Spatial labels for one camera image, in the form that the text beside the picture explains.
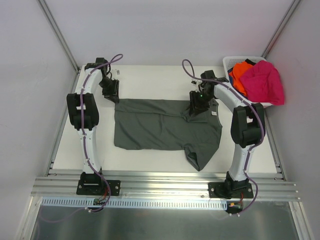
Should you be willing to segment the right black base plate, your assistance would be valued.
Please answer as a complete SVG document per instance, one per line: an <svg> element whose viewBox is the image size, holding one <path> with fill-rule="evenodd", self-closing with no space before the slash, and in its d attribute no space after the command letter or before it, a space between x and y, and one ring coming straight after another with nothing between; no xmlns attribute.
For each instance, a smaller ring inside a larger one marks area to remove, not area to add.
<svg viewBox="0 0 320 240"><path fill-rule="evenodd" d="M215 199L219 198L230 200L233 198L254 198L252 185L248 182L236 187L233 187L226 182L209 182L208 194L210 198Z"/></svg>

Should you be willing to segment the aluminium mounting rail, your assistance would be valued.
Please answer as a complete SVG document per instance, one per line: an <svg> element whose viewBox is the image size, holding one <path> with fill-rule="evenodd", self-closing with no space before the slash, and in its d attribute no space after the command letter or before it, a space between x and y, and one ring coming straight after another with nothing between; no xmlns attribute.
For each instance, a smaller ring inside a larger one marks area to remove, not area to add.
<svg viewBox="0 0 320 240"><path fill-rule="evenodd" d="M31 190L32 196L73 197L76 194L79 170L51 169L47 176L38 176ZM120 196L146 199L208 199L209 183L222 182L225 173L104 171L108 180L120 181ZM257 183L253 191L257 200L300 202L298 185L286 181L280 173L251 173Z"/></svg>

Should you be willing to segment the orange t shirt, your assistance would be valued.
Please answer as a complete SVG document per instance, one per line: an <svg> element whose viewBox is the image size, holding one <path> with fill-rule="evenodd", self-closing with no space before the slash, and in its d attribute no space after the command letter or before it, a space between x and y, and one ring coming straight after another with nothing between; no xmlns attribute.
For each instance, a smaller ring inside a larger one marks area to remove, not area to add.
<svg viewBox="0 0 320 240"><path fill-rule="evenodd" d="M252 68L253 65L243 61L241 63L236 63L234 67L232 68L231 72L228 74L228 76L233 76L237 78L238 85L237 88L235 88L240 94L242 94L244 97L247 96L247 92L243 86L243 84L240 81L240 77L250 68Z"/></svg>

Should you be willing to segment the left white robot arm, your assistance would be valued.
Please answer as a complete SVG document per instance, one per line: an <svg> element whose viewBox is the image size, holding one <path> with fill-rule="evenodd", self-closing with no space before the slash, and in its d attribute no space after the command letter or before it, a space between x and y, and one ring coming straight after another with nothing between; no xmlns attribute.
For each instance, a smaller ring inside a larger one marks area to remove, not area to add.
<svg viewBox="0 0 320 240"><path fill-rule="evenodd" d="M69 120L82 145L84 168L79 189L93 194L102 193L113 183L103 176L97 153L100 122L94 97L97 86L101 87L103 97L115 104L115 146L126 150L183 150L187 159L198 165L196 147L200 144L201 122L192 115L192 104L183 100L121 99L120 82L112 77L111 65L122 57L117 54L111 61L98 57L87 63L81 87L66 96Z"/></svg>

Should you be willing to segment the right aluminium corner post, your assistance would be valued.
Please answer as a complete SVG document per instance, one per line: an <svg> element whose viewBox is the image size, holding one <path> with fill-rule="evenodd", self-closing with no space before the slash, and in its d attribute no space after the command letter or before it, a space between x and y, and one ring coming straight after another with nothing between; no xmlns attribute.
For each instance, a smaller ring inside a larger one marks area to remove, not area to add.
<svg viewBox="0 0 320 240"><path fill-rule="evenodd" d="M293 0L286 12L284 13L283 17L281 18L278 26L276 27L273 35L271 36L270 40L268 41L265 49L263 50L261 57L267 58L268 55L271 53L273 48L275 47L277 41L280 39L282 33L284 32L286 26L289 24L291 18L299 8L300 4L302 3L302 0Z"/></svg>

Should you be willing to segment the pink t shirt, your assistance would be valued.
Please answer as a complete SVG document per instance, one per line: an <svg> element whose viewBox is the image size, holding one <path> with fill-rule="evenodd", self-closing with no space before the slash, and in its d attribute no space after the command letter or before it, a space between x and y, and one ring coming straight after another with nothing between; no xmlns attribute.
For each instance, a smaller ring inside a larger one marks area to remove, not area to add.
<svg viewBox="0 0 320 240"><path fill-rule="evenodd" d="M240 81L246 90L247 99L255 103L285 104L285 94L280 74L274 65L261 60L247 70Z"/></svg>

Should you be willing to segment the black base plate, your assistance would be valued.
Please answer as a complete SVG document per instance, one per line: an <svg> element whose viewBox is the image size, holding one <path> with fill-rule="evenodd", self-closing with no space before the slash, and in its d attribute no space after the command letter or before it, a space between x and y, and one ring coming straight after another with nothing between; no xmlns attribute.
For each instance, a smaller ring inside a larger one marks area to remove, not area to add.
<svg viewBox="0 0 320 240"><path fill-rule="evenodd" d="M219 198L230 200L233 198L254 198L252 185L248 182L236 187L233 187L226 182L209 182L208 194L210 198L215 199Z"/></svg>
<svg viewBox="0 0 320 240"><path fill-rule="evenodd" d="M119 196L121 189L120 180L107 180L111 196ZM79 196L103 196L106 193L109 196L109 191L107 190L107 185L104 181L94 182L94 183L84 183L79 181L76 189L76 194Z"/></svg>

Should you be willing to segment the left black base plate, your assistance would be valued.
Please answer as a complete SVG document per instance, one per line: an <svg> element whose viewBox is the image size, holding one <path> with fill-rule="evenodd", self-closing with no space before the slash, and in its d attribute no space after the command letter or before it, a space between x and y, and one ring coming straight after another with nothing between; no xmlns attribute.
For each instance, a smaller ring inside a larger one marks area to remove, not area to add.
<svg viewBox="0 0 320 240"><path fill-rule="evenodd" d="M119 196L121 189L120 180L107 180L111 196ZM94 183L84 183L79 181L76 189L76 194L79 196L103 196L106 193L109 196L109 191L107 190L107 185L104 181L94 182Z"/></svg>

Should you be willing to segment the white plastic laundry basket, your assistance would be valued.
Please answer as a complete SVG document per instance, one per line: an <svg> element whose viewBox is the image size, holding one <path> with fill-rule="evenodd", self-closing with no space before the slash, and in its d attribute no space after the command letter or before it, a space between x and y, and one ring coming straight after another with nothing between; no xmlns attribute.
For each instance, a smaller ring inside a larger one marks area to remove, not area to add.
<svg viewBox="0 0 320 240"><path fill-rule="evenodd" d="M268 107L277 103L276 81L280 78L274 66L263 57L226 56L222 60L226 79L252 103Z"/></svg>

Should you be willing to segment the grey t shirt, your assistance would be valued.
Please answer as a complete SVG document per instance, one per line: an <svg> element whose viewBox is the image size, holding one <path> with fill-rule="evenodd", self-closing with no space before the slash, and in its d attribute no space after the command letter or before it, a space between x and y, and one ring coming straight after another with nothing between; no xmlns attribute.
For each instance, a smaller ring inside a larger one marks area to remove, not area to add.
<svg viewBox="0 0 320 240"><path fill-rule="evenodd" d="M125 150L183 150L189 164L201 171L219 149L223 126L219 104L189 114L187 100L121 99L114 108L114 145Z"/></svg>

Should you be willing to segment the left aluminium corner post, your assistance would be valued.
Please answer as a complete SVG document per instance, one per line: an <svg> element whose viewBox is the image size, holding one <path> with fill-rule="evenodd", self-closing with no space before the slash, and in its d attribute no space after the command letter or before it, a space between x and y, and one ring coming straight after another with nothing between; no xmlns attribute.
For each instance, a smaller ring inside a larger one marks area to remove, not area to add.
<svg viewBox="0 0 320 240"><path fill-rule="evenodd" d="M67 57L69 63L71 64L72 68L78 72L80 67L74 57L74 55L72 54L70 47L60 29L60 27L58 26L58 23L47 3L46 0L36 0L36 2L38 3L40 9L42 10L45 19L47 20L49 26L51 27L55 37L58 40L58 43L60 44L65 56Z"/></svg>

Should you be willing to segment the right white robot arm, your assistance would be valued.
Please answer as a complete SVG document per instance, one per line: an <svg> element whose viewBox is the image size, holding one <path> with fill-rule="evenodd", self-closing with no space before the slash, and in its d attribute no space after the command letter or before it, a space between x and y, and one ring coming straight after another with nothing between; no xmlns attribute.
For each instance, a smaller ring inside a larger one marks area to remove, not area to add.
<svg viewBox="0 0 320 240"><path fill-rule="evenodd" d="M225 77L217 78L213 70L204 71L195 77L197 89L189 93L189 115L196 116L209 109L209 102L218 99L232 112L230 135L235 144L231 167L224 182L210 182L209 195L212 198L249 198L253 180L248 169L254 150L265 137L265 115L261 103L250 103L231 86Z"/></svg>

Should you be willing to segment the blue t shirt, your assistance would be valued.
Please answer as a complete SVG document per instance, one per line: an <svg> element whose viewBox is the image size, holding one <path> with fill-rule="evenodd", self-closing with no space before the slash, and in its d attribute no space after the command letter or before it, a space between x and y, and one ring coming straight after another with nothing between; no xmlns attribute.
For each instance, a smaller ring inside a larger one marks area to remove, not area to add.
<svg viewBox="0 0 320 240"><path fill-rule="evenodd" d="M236 77L229 75L229 80L232 86L236 89L238 87L238 80Z"/></svg>

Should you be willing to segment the aluminium corner post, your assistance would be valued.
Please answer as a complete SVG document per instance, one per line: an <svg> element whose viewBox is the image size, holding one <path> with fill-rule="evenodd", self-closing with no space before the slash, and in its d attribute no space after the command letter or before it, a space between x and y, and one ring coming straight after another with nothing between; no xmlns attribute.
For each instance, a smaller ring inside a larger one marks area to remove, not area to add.
<svg viewBox="0 0 320 240"><path fill-rule="evenodd" d="M286 26L289 24L291 18L299 8L300 4L302 3L302 0L293 0L286 12L284 13L283 17L281 18L278 26L276 27L273 35L271 36L270 40L268 41L265 49L263 50L261 57L267 58L268 55L271 53L273 48L275 47L277 41L280 39L282 33L284 32Z"/></svg>
<svg viewBox="0 0 320 240"><path fill-rule="evenodd" d="M65 56L67 57L69 63L71 64L72 68L78 72L80 67L74 57L74 55L72 54L70 47L60 29L60 27L58 26L58 23L47 3L46 0L36 0L36 2L38 3L40 9L42 10L45 19L47 20L49 26L51 27L55 37L58 40L58 43L60 44Z"/></svg>

